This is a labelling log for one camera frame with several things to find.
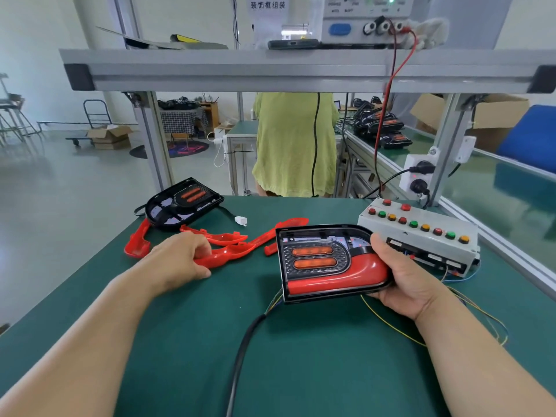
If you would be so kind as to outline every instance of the right hand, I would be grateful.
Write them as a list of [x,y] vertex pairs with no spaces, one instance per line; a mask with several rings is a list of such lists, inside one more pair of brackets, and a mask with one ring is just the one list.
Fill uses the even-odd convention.
[[387,245],[377,233],[371,235],[371,246],[379,258],[390,266],[395,285],[368,294],[400,315],[417,320],[439,297],[449,290],[438,279],[417,265],[408,256]]
[[125,274],[132,275],[135,284],[144,284],[152,297],[156,297],[193,280],[208,278],[211,272],[193,259],[208,256],[211,252],[203,235],[180,232],[166,238]]

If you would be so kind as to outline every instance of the black end cap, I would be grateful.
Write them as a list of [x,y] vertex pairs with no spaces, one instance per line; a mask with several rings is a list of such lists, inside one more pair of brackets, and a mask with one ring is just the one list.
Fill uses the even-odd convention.
[[553,93],[556,90],[556,65],[540,65],[527,93]]
[[96,90],[87,64],[64,64],[64,69],[73,90]]

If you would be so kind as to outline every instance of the sign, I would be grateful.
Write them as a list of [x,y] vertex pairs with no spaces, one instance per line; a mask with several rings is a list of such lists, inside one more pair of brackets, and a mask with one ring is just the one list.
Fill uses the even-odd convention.
[[251,17],[287,17],[289,0],[247,0]]

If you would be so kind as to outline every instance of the blue chair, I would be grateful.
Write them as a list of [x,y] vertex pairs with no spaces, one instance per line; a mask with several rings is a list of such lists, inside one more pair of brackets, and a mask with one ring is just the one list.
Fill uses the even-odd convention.
[[496,153],[556,174],[556,107],[533,105]]

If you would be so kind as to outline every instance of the checkered tablecloth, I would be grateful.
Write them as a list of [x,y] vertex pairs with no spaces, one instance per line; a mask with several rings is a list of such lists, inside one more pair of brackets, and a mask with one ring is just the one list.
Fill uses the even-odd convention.
[[209,119],[202,108],[186,111],[169,110],[160,111],[162,125],[165,133],[195,134],[195,119],[198,118],[203,127],[208,127]]

